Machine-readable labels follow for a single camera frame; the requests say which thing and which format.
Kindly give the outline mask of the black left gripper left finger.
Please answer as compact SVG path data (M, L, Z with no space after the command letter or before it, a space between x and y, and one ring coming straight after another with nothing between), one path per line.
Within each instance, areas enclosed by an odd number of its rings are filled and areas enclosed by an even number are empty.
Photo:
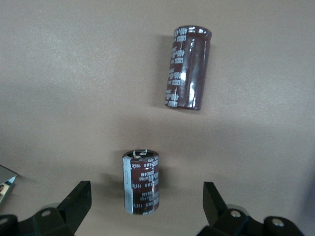
M30 218L0 216L2 236L73 236L92 206L91 182L81 181L57 207L43 208Z

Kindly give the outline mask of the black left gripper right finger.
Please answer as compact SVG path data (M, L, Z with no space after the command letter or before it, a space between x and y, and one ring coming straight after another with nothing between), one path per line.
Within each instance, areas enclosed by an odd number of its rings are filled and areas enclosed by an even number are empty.
M262 223L235 207L228 207L213 182L203 184L203 209L208 221L199 236L302 236L290 220L268 216Z

